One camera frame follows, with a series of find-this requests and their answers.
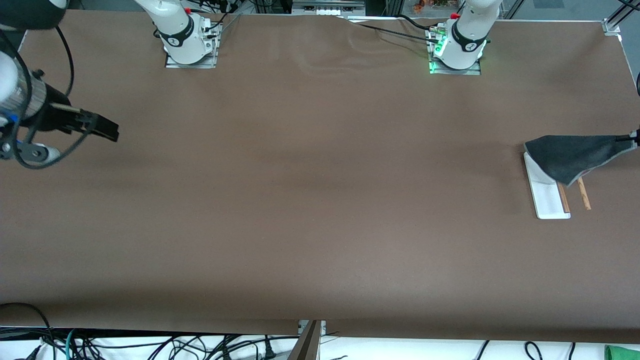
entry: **brown tabletop surface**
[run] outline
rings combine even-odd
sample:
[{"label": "brown tabletop surface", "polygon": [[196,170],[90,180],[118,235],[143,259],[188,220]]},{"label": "brown tabletop surface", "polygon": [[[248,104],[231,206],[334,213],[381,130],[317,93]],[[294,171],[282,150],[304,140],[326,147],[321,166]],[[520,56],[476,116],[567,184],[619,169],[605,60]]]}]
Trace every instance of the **brown tabletop surface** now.
[{"label": "brown tabletop surface", "polygon": [[[67,327],[639,338],[640,157],[585,177],[591,211],[569,188],[570,220],[536,218],[522,161],[542,135],[637,128],[599,23],[498,22],[481,76],[429,74],[424,43],[336,17],[242,16],[212,70],[165,69],[145,13],[61,28],[72,103],[121,136],[2,164],[2,302]],[[65,89],[55,31],[22,55]]]}]

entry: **green cloth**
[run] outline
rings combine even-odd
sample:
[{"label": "green cloth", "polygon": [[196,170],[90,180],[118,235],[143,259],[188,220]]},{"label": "green cloth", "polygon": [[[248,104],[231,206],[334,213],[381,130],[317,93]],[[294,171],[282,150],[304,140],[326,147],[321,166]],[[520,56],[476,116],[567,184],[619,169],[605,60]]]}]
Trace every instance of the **green cloth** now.
[{"label": "green cloth", "polygon": [[604,358],[606,360],[640,360],[640,351],[607,345],[604,347]]}]

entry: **dark gray towel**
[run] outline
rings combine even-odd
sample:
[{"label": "dark gray towel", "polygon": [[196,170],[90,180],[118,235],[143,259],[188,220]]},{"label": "dark gray towel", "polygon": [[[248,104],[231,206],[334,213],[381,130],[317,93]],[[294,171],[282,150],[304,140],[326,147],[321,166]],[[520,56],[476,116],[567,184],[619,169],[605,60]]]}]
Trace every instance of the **dark gray towel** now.
[{"label": "dark gray towel", "polygon": [[[635,137],[636,131],[629,135],[629,138]],[[524,148],[542,171],[570,186],[580,176],[637,147],[633,139],[617,142],[617,138],[615,135],[547,135],[525,142]]]}]

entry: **wooden stick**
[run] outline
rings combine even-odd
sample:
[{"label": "wooden stick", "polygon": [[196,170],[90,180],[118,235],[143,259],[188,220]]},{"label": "wooden stick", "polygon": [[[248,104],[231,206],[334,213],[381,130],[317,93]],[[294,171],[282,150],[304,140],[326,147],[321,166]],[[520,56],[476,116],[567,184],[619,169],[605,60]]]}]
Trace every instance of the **wooden stick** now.
[{"label": "wooden stick", "polygon": [[584,188],[584,181],[582,181],[582,176],[578,178],[578,188],[580,189],[580,196],[582,197],[584,208],[587,210],[591,210],[591,203],[589,202],[589,196],[587,196],[587,189]]},{"label": "wooden stick", "polygon": [[556,185],[558,187],[558,192],[560,193],[560,200],[562,201],[562,209],[564,210],[565,214],[568,214],[571,212],[571,209],[569,208],[569,200],[566,199],[566,192],[564,192],[564,186],[558,182],[556,182]]}]

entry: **white floor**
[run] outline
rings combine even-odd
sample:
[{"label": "white floor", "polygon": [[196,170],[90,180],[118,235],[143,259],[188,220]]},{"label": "white floor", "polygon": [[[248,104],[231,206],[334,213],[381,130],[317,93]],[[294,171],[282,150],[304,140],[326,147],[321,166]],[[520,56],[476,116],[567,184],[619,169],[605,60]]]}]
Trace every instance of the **white floor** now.
[{"label": "white floor", "polygon": [[[235,342],[243,340],[258,340],[263,336],[243,336]],[[167,338],[109,338],[97,339],[101,345],[133,345],[142,343],[159,343]],[[221,336],[203,337],[207,348],[214,347]],[[286,359],[296,340],[274,340],[271,342],[273,350],[280,354],[276,360]],[[367,338],[334,338],[325,337],[320,349],[320,360],[336,360],[347,356],[346,360],[473,360],[476,358],[482,341],[467,340],[399,340],[399,339],[367,339]],[[39,344],[39,341],[0,341],[0,360],[23,359]],[[200,347],[199,342],[192,343]],[[567,359],[569,343],[539,342],[544,360]],[[632,350],[640,350],[638,345],[618,345]],[[604,359],[604,344],[578,343],[573,358],[575,360]],[[102,356],[107,360],[146,360],[156,347],[139,347],[130,349],[102,349]],[[156,360],[168,359],[171,346],[166,347]],[[264,344],[259,344],[260,357],[264,356]],[[230,353],[232,360],[254,360],[255,347],[245,347]],[[50,347],[41,349],[38,360],[52,359]],[[58,359],[63,360],[64,354],[58,352]],[[188,352],[180,352],[175,360],[194,360],[195,356]],[[491,341],[487,346],[482,360],[526,360],[523,341]]]}]

